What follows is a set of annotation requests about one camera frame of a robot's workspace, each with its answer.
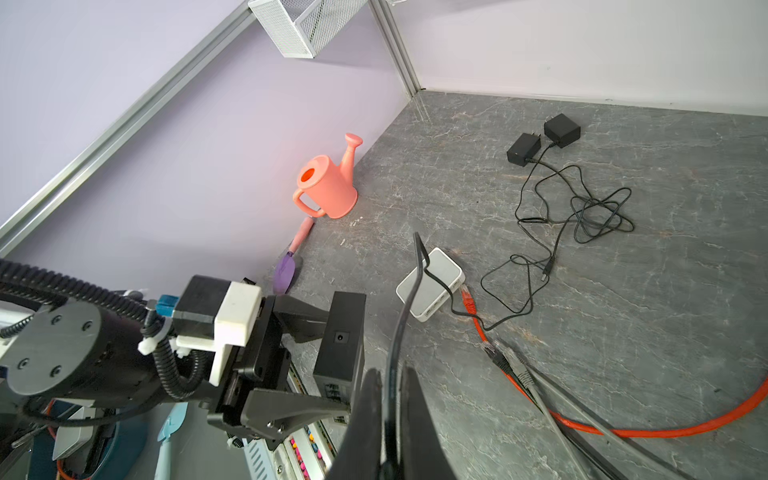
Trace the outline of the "black network switch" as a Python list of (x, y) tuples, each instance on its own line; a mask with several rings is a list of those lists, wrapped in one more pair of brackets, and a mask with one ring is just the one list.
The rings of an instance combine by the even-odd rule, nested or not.
[(334, 293), (313, 377), (320, 394), (352, 407), (364, 370), (366, 295)]

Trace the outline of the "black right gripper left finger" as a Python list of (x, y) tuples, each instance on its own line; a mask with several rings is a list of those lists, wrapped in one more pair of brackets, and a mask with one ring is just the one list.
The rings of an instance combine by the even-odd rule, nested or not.
[(326, 479), (378, 479), (381, 443), (382, 380), (378, 370), (370, 369), (363, 377), (347, 431)]

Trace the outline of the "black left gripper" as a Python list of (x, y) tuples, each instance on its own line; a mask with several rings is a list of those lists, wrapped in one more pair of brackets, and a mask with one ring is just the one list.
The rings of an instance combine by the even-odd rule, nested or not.
[(328, 318), (328, 311), (289, 295), (264, 298), (246, 345), (232, 349), (212, 389), (207, 423), (230, 437), (279, 444), (305, 425), (347, 415), (351, 407), (341, 401), (287, 392), (284, 332), (299, 344), (318, 340)]

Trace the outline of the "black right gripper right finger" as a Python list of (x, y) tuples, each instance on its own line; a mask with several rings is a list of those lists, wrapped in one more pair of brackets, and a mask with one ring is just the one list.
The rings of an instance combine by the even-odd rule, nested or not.
[(400, 471), (402, 479), (456, 480), (440, 445), (418, 375), (403, 371), (400, 409)]

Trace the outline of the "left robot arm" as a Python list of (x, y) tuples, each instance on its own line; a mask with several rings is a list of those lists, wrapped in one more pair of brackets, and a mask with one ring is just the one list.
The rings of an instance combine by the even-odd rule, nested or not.
[(101, 427), (163, 403), (195, 402), (228, 436), (276, 447), (291, 433), (344, 417), (350, 398), (289, 384), (290, 335), (320, 339), (329, 312), (249, 281), (194, 276), (174, 305), (3, 261), (1, 297), (32, 308), (1, 331), (1, 369), (23, 418), (47, 427)]

